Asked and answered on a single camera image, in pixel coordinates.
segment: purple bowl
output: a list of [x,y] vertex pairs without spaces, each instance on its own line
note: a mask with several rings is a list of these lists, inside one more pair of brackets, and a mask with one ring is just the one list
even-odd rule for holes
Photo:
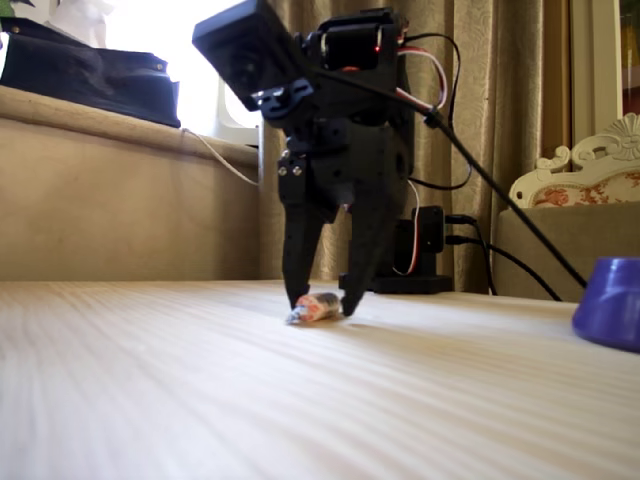
[[585,340],[640,353],[640,258],[600,258],[573,329]]

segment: beige couch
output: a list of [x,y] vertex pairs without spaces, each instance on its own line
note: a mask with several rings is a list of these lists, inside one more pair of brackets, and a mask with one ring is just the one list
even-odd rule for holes
[[0,87],[0,154],[0,280],[258,275],[257,188],[180,130]]
[[[525,212],[587,279],[598,257],[640,257],[640,202]],[[495,243],[538,272],[563,300],[581,300],[583,290],[511,210],[499,216]],[[500,295],[549,299],[527,273],[497,255],[494,280]]]

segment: black bag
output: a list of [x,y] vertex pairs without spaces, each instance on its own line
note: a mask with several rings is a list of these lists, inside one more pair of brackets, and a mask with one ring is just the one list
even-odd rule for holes
[[92,48],[25,18],[0,18],[10,35],[0,85],[171,127],[177,88],[151,53]]

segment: white cable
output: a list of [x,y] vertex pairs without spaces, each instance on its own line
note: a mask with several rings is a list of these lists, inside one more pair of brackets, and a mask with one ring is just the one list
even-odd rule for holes
[[215,149],[209,145],[209,143],[202,138],[201,135],[197,134],[196,132],[192,132],[191,130],[189,130],[188,128],[183,128],[183,131],[190,133],[191,135],[193,135],[194,137],[196,137],[198,140],[200,140],[205,147],[207,147],[209,149],[209,151],[213,154],[213,156],[220,162],[222,163],[225,167],[227,167],[227,169],[233,173],[234,175],[240,177],[242,180],[244,180],[247,183],[250,183],[251,185],[253,185],[254,187],[258,186],[258,182],[254,182],[253,180],[251,180],[250,178],[244,176],[242,174],[242,172],[240,172],[237,168],[235,168],[233,165],[231,165],[229,162],[227,162],[222,155],[220,155],[218,152],[215,151]]
[[[435,67],[436,71],[438,72],[438,76],[439,76],[439,80],[442,83],[442,86],[440,88],[440,99],[437,105],[437,108],[440,109],[442,107],[444,107],[445,103],[447,103],[447,97],[449,96],[449,87],[448,87],[448,82],[447,82],[447,75],[444,73],[444,68],[442,68],[442,65],[440,64],[440,62],[438,61],[438,59],[436,57],[434,57],[431,53],[429,53],[428,51],[424,50],[424,49],[413,49],[413,47],[411,49],[400,49],[398,50],[398,56],[401,55],[420,55],[423,57],[427,57],[431,60],[431,62],[433,63],[433,66]],[[412,96],[411,94],[409,94],[408,92],[405,92],[402,89],[397,89],[398,93],[401,93],[403,96],[406,96],[407,98],[409,98],[410,100],[413,100],[415,102],[417,102],[418,104],[420,104],[423,107],[426,107],[428,109],[432,109],[433,105],[423,102],[422,100],[417,99],[416,97]]]
[[409,268],[405,273],[400,272],[396,269],[396,267],[393,267],[393,271],[396,272],[398,275],[402,275],[403,277],[406,277],[407,275],[412,273],[413,270],[416,268],[416,263],[418,260],[418,216],[420,215],[420,194],[418,193],[418,189],[413,184],[413,182],[410,180],[407,180],[407,181],[409,182],[409,186],[411,187],[411,189],[413,190],[413,193],[416,196],[416,215],[413,219],[413,253],[411,255],[411,264],[409,265]]

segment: wooden table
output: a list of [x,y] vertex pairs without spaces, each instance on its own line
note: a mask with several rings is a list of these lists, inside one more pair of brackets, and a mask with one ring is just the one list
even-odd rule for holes
[[640,355],[574,309],[369,295],[296,328],[277,282],[0,284],[0,478],[638,479]]

